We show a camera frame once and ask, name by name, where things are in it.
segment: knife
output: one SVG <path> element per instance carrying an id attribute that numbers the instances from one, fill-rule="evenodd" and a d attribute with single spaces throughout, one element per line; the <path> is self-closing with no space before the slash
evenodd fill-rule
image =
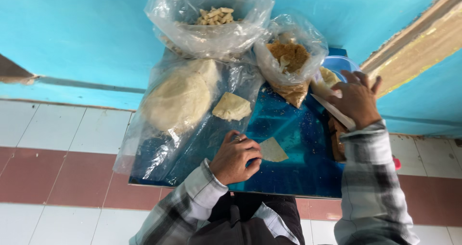
<path id="1" fill-rule="evenodd" d="M 326 108 L 330 113 L 332 113 L 332 115 L 335 118 L 337 118 L 337 120 L 340 121 L 349 131 L 353 130 L 356 127 L 354 121 L 351 118 L 341 113 L 335 106 L 330 104 L 328 101 L 322 99 L 321 97 L 315 94 L 311 94 L 311 96 L 313 96 L 314 99 L 316 99 L 316 101 L 318 101 L 322 106 L 324 106 L 324 108 Z"/>

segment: plastic bag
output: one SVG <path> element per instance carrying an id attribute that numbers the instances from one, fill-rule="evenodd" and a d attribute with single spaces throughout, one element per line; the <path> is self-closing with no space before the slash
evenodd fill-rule
<path id="1" fill-rule="evenodd" d="M 208 82 L 211 94 L 207 111 L 196 123 L 190 120 L 190 117 L 186 117 L 183 121 L 192 123 L 186 123 L 185 128 L 171 127 L 160 130 L 164 124 L 156 127 L 155 123 L 150 121 L 150 116 L 143 112 L 151 109 L 154 103 L 159 103 L 149 102 L 150 96 L 176 74 L 188 76 L 187 69 L 184 68 L 191 68 L 189 64 L 202 62 L 201 60 L 206 60 L 207 64 L 209 61 L 213 62 L 219 74 L 216 81 Z M 203 71 L 204 67 L 210 68 L 209 64 L 195 66 L 200 71 Z M 190 72 L 195 73 L 197 70 L 192 69 Z M 263 82 L 255 58 L 250 52 L 245 54 L 241 62 L 221 62 L 208 58 L 179 58 L 166 50 L 163 59 L 151 71 L 150 87 L 128 127 L 113 170 L 133 177 L 161 181 L 162 184 L 181 183 L 204 158 L 213 159 L 226 132 L 244 132 L 247 128 L 251 115 L 241 121 L 230 122 L 212 115 L 212 109 L 221 96 L 225 92 L 236 94 L 250 101 L 253 111 L 258 90 Z"/>
<path id="2" fill-rule="evenodd" d="M 274 0 L 148 0 L 145 13 L 156 36 L 177 54 L 225 57 L 246 51 L 268 25 Z M 242 21 L 223 25 L 190 25 L 199 9 L 230 7 Z"/>
<path id="3" fill-rule="evenodd" d="M 307 50 L 309 58 L 297 73 L 282 72 L 282 65 L 266 46 L 275 40 L 282 44 L 302 44 Z M 327 42 L 320 32 L 307 19 L 293 14 L 281 14 L 272 19 L 268 31 L 255 42 L 254 51 L 265 79 L 297 108 L 308 94 L 309 81 L 328 54 Z"/>

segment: person's right hand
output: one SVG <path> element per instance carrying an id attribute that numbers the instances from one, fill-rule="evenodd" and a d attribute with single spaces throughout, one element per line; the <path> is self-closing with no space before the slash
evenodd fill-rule
<path id="1" fill-rule="evenodd" d="M 327 96 L 327 101 L 334 105 L 340 112 L 352 118 L 356 124 L 356 130 L 381 120 L 376 107 L 376 94 L 382 78 L 378 76 L 376 82 L 369 89 L 369 79 L 362 72 L 350 73 L 347 70 L 341 71 L 348 83 L 338 82 L 332 90 L 341 90 L 342 98 Z"/>
<path id="2" fill-rule="evenodd" d="M 234 135 L 239 135 L 239 131 L 232 130 L 225 135 L 220 149 L 209 165 L 214 176 L 224 185 L 246 181 L 260 170 L 262 163 L 260 145 L 245 134 L 239 135 L 242 141 L 231 141 Z M 247 161 L 254 158 L 257 159 L 245 167 Z"/>

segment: shirt sleeve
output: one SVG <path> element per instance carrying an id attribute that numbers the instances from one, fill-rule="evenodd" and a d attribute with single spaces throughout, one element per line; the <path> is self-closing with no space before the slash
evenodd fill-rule
<path id="1" fill-rule="evenodd" d="M 339 245 L 418 244 L 411 232 L 393 163 L 385 122 L 344 134 L 346 164 L 342 176 L 342 218 L 335 225 Z"/>
<path id="2" fill-rule="evenodd" d="M 130 245 L 186 244 L 198 220 L 210 217 L 218 199 L 228 192 L 210 171 L 208 160 L 161 200 L 149 213 Z"/>

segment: dough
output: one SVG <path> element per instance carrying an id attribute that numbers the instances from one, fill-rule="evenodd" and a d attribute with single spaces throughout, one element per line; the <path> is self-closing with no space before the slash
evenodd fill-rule
<path id="1" fill-rule="evenodd" d="M 210 109 L 219 79 L 212 59 L 198 59 L 173 68 L 141 106 L 141 114 L 160 131 L 181 135 L 194 129 Z"/>
<path id="2" fill-rule="evenodd" d="M 334 86 L 336 83 L 340 82 L 340 79 L 337 75 L 328 70 L 327 68 L 320 67 L 319 72 L 314 76 L 313 80 L 309 86 L 313 90 L 313 93 L 323 99 L 326 99 L 329 95 L 336 95 L 341 97 L 341 95 L 331 90 L 331 87 Z"/>
<path id="3" fill-rule="evenodd" d="M 281 162 L 289 159 L 289 156 L 287 156 L 281 146 L 279 146 L 279 143 L 276 141 L 276 139 L 274 139 L 274 137 L 271 137 L 260 143 L 260 147 L 262 148 L 260 153 L 262 154 L 264 160 L 271 162 Z"/>
<path id="4" fill-rule="evenodd" d="M 252 112 L 250 102 L 235 94 L 226 92 L 212 111 L 212 114 L 224 120 L 240 121 Z"/>
<path id="5" fill-rule="evenodd" d="M 329 89 L 331 89 L 336 83 L 340 82 L 340 79 L 337 77 L 337 75 L 327 68 L 320 67 L 319 71 L 321 72 L 321 76 Z"/>

